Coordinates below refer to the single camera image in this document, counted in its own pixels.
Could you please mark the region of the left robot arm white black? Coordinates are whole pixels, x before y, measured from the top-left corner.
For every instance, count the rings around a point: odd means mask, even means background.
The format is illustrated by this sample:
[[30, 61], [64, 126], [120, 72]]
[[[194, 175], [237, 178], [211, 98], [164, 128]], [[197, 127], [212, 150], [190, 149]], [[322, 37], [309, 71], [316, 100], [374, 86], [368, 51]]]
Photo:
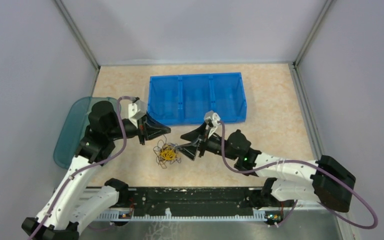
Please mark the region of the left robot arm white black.
[[73, 155], [71, 164], [52, 197], [35, 217], [27, 217], [22, 229], [31, 240], [77, 240], [102, 212], [111, 207], [134, 208], [127, 183], [111, 178], [86, 202], [78, 201], [91, 178], [116, 158], [115, 141], [138, 138], [146, 141], [169, 134], [170, 127], [153, 119], [146, 104], [130, 97], [128, 118], [121, 106], [110, 101], [96, 102], [88, 115], [89, 124]]

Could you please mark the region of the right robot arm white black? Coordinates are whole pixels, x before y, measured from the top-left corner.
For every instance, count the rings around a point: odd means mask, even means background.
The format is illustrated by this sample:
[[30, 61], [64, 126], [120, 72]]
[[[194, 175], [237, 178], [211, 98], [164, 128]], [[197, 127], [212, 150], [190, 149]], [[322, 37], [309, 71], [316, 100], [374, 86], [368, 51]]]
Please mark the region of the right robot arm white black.
[[289, 200], [314, 201], [330, 210], [347, 213], [350, 209], [356, 178], [329, 155], [320, 159], [300, 161], [284, 159], [253, 149], [251, 142], [238, 129], [221, 136], [216, 127], [203, 123], [181, 135], [187, 143], [178, 150], [194, 160], [206, 152], [234, 160], [235, 171], [246, 176], [266, 178], [261, 199], [267, 206]]

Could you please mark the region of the blue plastic divided bin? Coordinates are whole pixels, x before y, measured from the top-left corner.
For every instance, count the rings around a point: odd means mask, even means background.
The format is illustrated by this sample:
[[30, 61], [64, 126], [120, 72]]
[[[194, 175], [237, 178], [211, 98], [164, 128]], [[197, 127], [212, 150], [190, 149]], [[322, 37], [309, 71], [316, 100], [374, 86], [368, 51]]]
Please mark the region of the blue plastic divided bin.
[[225, 123], [247, 118], [247, 99], [239, 72], [151, 76], [148, 113], [167, 126], [200, 125], [209, 111]]

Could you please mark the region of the teal translucent plastic basin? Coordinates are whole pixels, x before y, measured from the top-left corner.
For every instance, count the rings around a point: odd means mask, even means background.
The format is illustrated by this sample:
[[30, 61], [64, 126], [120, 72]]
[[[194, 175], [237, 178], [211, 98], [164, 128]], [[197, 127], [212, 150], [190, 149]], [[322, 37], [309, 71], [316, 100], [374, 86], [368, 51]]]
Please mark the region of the teal translucent plastic basin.
[[92, 96], [82, 97], [71, 106], [53, 152], [53, 160], [59, 167], [67, 170], [71, 165], [75, 151], [90, 124], [89, 113], [93, 105], [101, 101], [108, 101], [116, 108], [115, 98]]

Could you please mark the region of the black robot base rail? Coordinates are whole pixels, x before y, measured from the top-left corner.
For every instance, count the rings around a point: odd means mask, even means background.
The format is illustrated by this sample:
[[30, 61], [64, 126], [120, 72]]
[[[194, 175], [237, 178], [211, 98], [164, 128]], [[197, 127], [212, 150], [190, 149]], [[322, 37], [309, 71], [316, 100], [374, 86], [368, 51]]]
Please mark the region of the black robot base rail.
[[120, 207], [104, 210], [99, 222], [266, 222], [288, 211], [260, 187], [130, 187]]

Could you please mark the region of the aluminium frame post left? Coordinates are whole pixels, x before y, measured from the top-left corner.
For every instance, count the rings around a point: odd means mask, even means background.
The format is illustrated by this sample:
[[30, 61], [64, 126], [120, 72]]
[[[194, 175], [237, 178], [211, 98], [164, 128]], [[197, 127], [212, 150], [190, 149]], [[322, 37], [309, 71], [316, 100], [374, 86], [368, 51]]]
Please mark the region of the aluminium frame post left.
[[63, 0], [53, 0], [52, 1], [60, 14], [62, 15], [62, 18], [64, 19], [66, 25], [68, 26], [71, 34], [73, 35], [74, 39], [77, 41], [79, 47], [81, 48], [82, 52], [84, 53], [85, 57], [89, 60], [93, 68], [98, 72], [101, 68], [101, 66], [98, 64], [90, 46], [88, 45], [86, 39], [82, 35], [79, 27], [77, 26], [74, 18], [72, 17], [71, 13], [69, 12], [68, 8], [66, 7]]

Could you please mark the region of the aluminium frame post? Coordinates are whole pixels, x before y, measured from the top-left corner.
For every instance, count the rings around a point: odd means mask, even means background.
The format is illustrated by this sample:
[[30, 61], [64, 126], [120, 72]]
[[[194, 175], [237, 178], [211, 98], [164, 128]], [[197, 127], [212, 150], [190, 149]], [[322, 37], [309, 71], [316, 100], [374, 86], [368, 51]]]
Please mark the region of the aluminium frame post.
[[293, 62], [293, 66], [295, 69], [299, 67], [301, 62], [303, 61], [304, 57], [306, 56], [307, 52], [309, 51], [314, 39], [316, 38], [319, 30], [321, 29], [323, 22], [325, 21], [327, 15], [329, 14], [329, 11], [331, 10], [331, 7], [336, 3], [336, 0], [326, 0], [324, 2], [324, 5], [318, 14], [314, 24], [311, 27], [311, 30], [305, 39], [301, 49], [299, 50], [297, 57], [295, 61]]
[[66, 7], [63, 0], [53, 0], [52, 1], [60, 14], [62, 15], [62, 18], [64, 19], [66, 25], [68, 26], [71, 34], [73, 35], [74, 39], [77, 41], [79, 47], [81, 48], [82, 52], [84, 53], [85, 57], [89, 60], [93, 68], [98, 72], [101, 68], [101, 66], [98, 64], [90, 46], [88, 45], [86, 39], [82, 35], [79, 27], [77, 26], [74, 18], [72, 17], [71, 13], [69, 12], [68, 8]]

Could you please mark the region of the aluminium frame post right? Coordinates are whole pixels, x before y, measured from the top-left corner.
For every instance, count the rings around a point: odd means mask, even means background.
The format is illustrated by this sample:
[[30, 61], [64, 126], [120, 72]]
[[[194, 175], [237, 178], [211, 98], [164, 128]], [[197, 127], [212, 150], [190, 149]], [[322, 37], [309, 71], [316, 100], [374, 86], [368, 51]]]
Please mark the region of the aluminium frame post right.
[[303, 61], [304, 57], [306, 56], [307, 52], [309, 51], [314, 39], [316, 38], [319, 30], [321, 29], [323, 22], [325, 21], [327, 15], [329, 14], [329, 11], [331, 10], [331, 7], [336, 3], [336, 0], [326, 0], [324, 2], [324, 5], [318, 14], [314, 24], [311, 27], [311, 30], [305, 39], [301, 49], [299, 50], [297, 57], [295, 61], [293, 62], [293, 66], [295, 69], [299, 67], [301, 62]]

